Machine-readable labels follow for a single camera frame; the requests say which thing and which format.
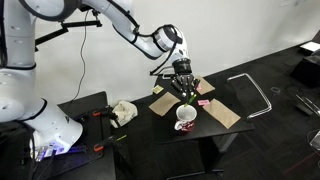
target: table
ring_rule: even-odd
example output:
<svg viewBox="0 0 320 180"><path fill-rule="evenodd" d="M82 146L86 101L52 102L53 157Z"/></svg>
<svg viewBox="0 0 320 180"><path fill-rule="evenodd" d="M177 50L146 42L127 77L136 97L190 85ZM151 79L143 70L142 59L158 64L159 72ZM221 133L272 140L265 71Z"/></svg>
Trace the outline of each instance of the table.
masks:
<svg viewBox="0 0 320 180"><path fill-rule="evenodd" d="M171 108L170 111L163 117L153 113L152 123L155 141L158 144L197 140L199 143L199 151L201 154L202 164L204 166L204 172L211 172L215 162L222 157L221 153L227 151L228 147L237 136L237 133L253 130L254 125L250 121L247 121L246 111L237 99L235 89L227 83L226 76L212 75L205 77L204 79L212 84L216 89L213 92L209 92L204 95L198 95L196 100L191 103L191 105L197 109L198 113L195 120L195 127L192 132L180 135L180 133L177 133L177 131L173 128L176 122L175 111L177 107L180 106L184 101L174 105L173 108ZM156 85L164 87L164 90L157 95L152 95L153 101L160 98L166 92L170 92L177 98L182 99L181 95L171 87L170 83L170 80L164 80L161 77L157 79ZM211 101L213 98L221 101L224 105L238 114L241 119L231 128L226 129L202 107L197 105L197 100L208 99ZM217 136L220 136L220 139L218 141L214 141L212 137Z"/></svg>
<svg viewBox="0 0 320 180"><path fill-rule="evenodd" d="M107 97L105 92L100 92L97 94L93 94L87 97L83 97L73 101L72 104L64 103L60 104L59 107L70 117L76 117L82 113L92 112L95 109L103 108L107 105ZM110 122L106 117L92 117L88 115L88 121L95 121L95 123L100 124L98 129L90 129L88 128L86 137L96 137L99 136L101 140L109 137L111 135L110 131ZM24 165L21 165L23 157L21 155L24 153L25 145L29 144L29 136L27 133L23 132L23 129L20 128L21 133L14 133L12 137L8 140L6 147L2 148L2 153L0 156L1 163L1 171L6 173L0 174L0 179L26 179L29 173L30 166L30 158L27 157L24 160ZM50 173L55 171L57 168L61 168L60 166L54 166L55 164L59 164L59 161L64 161L63 156L56 156L52 161L52 166L48 168L46 173L42 176L42 179L46 179L51 177ZM90 162L89 164L84 164L76 169L65 172L61 175L54 176L51 179L116 179L115 173L115 164L114 164L114 153L113 148L108 147L104 148L103 156L94 162Z"/></svg>

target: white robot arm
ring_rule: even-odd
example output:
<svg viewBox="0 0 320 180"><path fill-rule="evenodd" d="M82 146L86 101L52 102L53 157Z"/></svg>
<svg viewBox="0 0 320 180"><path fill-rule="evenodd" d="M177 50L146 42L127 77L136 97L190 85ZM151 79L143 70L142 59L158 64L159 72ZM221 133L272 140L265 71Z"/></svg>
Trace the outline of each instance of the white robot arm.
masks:
<svg viewBox="0 0 320 180"><path fill-rule="evenodd" d="M165 25L149 36L139 34L131 0L3 0L0 1L0 123L23 121L35 129L35 150L48 148L45 157L69 151L82 133L81 124L55 104L34 93L36 17L62 21L81 4L107 16L114 29L149 59L168 52L175 70L173 86L185 97L193 95L199 81L190 66L185 38L176 27Z"/></svg>

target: white cloth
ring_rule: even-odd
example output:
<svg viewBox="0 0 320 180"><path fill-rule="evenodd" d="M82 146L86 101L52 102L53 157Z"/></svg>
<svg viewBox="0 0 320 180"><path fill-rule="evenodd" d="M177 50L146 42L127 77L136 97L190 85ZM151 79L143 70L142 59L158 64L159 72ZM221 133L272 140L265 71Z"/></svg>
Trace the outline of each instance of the white cloth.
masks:
<svg viewBox="0 0 320 180"><path fill-rule="evenodd" d="M118 116L117 120L120 127L127 124L132 118L138 115L137 107L126 101L120 101L119 104L114 107L112 112ZM113 127L119 128L113 119L111 119L111 124Z"/></svg>

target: cardboard piece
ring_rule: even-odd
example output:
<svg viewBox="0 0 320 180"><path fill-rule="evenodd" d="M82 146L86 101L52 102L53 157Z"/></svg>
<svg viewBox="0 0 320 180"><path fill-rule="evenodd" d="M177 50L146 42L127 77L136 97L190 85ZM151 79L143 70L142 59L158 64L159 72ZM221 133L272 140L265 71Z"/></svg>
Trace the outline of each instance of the cardboard piece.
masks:
<svg viewBox="0 0 320 180"><path fill-rule="evenodd" d="M240 120L240 116L227 108L220 101L213 99L209 105L203 106L212 117L229 129L233 124Z"/></svg>
<svg viewBox="0 0 320 180"><path fill-rule="evenodd" d="M149 108L156 114L164 116L172 108L172 106L178 102L180 102L178 98L167 92L154 103L152 103Z"/></svg>
<svg viewBox="0 0 320 180"><path fill-rule="evenodd" d="M201 77L201 76L196 76L195 78L200 80L199 86L200 86L201 88L197 88L197 91L198 91L201 95L203 95L203 94L205 94L205 93L208 93L208 92L210 92L210 91L215 90L215 88L214 88L210 83L208 83L208 81L206 81L205 79L203 79L203 77Z"/></svg>

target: mug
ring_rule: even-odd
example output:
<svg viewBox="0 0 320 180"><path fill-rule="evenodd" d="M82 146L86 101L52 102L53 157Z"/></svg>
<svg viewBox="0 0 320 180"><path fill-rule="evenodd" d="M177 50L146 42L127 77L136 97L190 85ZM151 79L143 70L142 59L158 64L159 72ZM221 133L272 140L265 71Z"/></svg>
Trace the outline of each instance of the mug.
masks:
<svg viewBox="0 0 320 180"><path fill-rule="evenodd" d="M197 110L193 106L181 105L176 110L177 121L174 125L175 130L184 132L192 131L194 128L194 120L197 117Z"/></svg>

